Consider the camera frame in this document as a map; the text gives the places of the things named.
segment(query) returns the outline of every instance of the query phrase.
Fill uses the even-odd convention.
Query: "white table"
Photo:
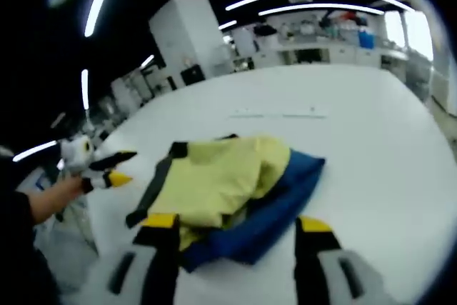
[[[277,115],[312,106],[325,118]],[[271,115],[233,118],[240,109]],[[361,66],[260,69],[154,99],[101,147],[139,155],[119,168],[134,177],[130,184],[88,197],[99,251],[133,239],[125,216],[171,142],[232,133],[269,134],[327,158],[303,213],[329,223],[344,247],[381,272],[398,301],[414,302],[435,279],[457,234],[457,166],[423,104],[392,74]],[[294,236],[290,228],[255,266],[223,260],[182,271],[176,304],[296,304]]]

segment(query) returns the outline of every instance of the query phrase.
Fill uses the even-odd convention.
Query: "black sleeve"
[[[16,191],[0,193],[0,220],[0,266],[6,266],[1,269],[8,285],[6,293],[15,304],[60,304],[47,261],[34,247],[29,197]]]
[[[4,249],[14,255],[30,254],[34,249],[34,221],[29,197],[7,191],[0,193],[0,223],[4,226]]]

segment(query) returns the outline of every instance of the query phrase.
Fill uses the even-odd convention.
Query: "white cabinet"
[[[111,90],[120,110],[131,116],[140,108],[140,104],[130,92],[130,89],[125,85],[122,78],[118,78],[111,82]]]
[[[375,49],[357,48],[356,64],[381,68],[381,54]]]
[[[328,55],[331,64],[355,64],[356,48],[337,44],[328,45]]]
[[[255,53],[252,56],[252,62],[256,69],[284,65],[283,57],[277,51],[260,51]]]
[[[148,84],[146,83],[146,80],[144,79],[144,76],[141,74],[141,72],[139,70],[135,70],[131,73],[130,77],[132,84],[138,91],[142,100],[148,101],[149,99],[151,99],[151,90],[149,89]]]

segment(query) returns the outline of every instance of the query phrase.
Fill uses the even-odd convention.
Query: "folded clothing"
[[[127,221],[178,214],[188,271],[219,257],[253,264],[293,223],[324,163],[265,136],[175,143]]]

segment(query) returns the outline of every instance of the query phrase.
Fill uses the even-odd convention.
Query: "blue cloth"
[[[255,264],[293,223],[321,176],[325,159],[291,150],[286,170],[262,199],[248,204],[248,216],[237,226],[214,230],[182,252],[182,266],[198,266],[225,257]]]

